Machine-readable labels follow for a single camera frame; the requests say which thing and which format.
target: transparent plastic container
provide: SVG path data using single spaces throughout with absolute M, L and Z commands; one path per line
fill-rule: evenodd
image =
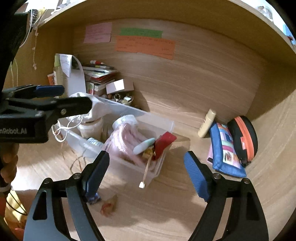
M 100 100 L 104 103 L 107 103 L 112 110 L 111 114 L 103 117 L 104 125 L 109 125 L 110 128 L 112 128 L 113 122 L 119 117 L 132 114 L 135 116 L 139 123 L 138 131 L 147 138 L 154 137 L 157 139 L 159 136 L 163 135 L 167 131 L 170 133 L 173 132 L 174 122 L 169 119 L 162 118 L 157 115 L 130 106 L 119 104 L 104 98 L 100 98 Z M 61 125 L 66 126 L 68 120 L 66 118 L 63 118 L 60 120 L 60 122 Z M 100 148 L 82 138 L 77 128 L 68 131 L 66 141 L 68 142 L 68 145 L 78 153 L 78 155 L 83 155 L 84 157 L 87 157 L 92 161 L 95 160 L 95 158 L 101 151 Z M 146 177 L 146 186 L 150 184 L 153 178 L 159 175 L 168 149 L 169 147 L 166 148 L 166 150 L 163 152 L 162 156 L 157 161 L 154 170 L 148 172 Z M 130 163 L 115 156 L 110 156 L 110 165 L 107 172 L 111 172 L 122 180 L 136 185 L 137 187 L 143 179 L 144 171 L 145 169 L 142 169 L 139 166 L 134 165 L 133 163 Z

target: cream tube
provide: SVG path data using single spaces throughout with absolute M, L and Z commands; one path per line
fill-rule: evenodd
M 216 111 L 209 109 L 209 111 L 205 117 L 205 120 L 204 120 L 202 126 L 200 127 L 200 130 L 198 131 L 199 137 L 201 137 L 201 138 L 205 137 L 206 133 L 209 131 L 209 129 L 215 119 L 215 116 L 216 116 Z

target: jar lid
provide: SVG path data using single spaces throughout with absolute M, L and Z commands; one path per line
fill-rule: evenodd
M 115 130 L 119 125 L 121 125 L 122 123 L 129 123 L 132 126 L 137 125 L 138 122 L 136 120 L 136 118 L 134 117 L 134 115 L 124 115 L 120 118 L 118 118 L 112 125 L 113 130 Z

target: blue pouch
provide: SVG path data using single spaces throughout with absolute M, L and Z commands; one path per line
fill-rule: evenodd
M 246 171 L 235 153 L 233 139 L 227 126 L 213 122 L 210 135 L 213 169 L 234 177 L 246 177 Z

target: wooden shelf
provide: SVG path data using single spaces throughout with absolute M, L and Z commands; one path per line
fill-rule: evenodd
M 72 3 L 41 27 L 77 26 L 108 19 L 152 18 L 199 26 L 255 50 L 266 60 L 296 66 L 296 49 L 265 16 L 240 0 L 97 0 Z
M 82 43 L 86 25 L 106 21 L 113 24 L 110 43 Z M 163 30 L 164 38 L 176 41 L 174 59 L 114 51 L 121 27 Z M 183 156 L 193 150 L 206 162 L 210 139 L 197 132 L 209 108 L 222 122 L 241 114 L 252 121 L 259 149 L 246 172 L 261 201 L 269 238 L 276 237 L 296 207 L 296 54 L 272 22 L 240 0 L 80 0 L 42 22 L 38 32 L 37 70 L 32 67 L 34 33 L 16 56 L 19 85 L 48 84 L 55 53 L 75 54 L 82 62 L 99 57 L 133 80 L 140 107 L 176 122 L 178 139 L 145 193 L 114 176 L 104 178 L 103 198 L 119 195 L 111 219 L 99 214 L 100 205 L 91 208 L 106 239 L 189 239 L 205 203 L 193 189 Z M 5 86 L 11 85 L 9 71 Z M 68 167 L 76 157 L 67 145 L 61 149 L 51 137 L 40 147 L 21 145 L 16 190 L 37 189 L 48 176 L 70 176 Z M 224 231 L 230 203 L 227 207 L 216 239 Z

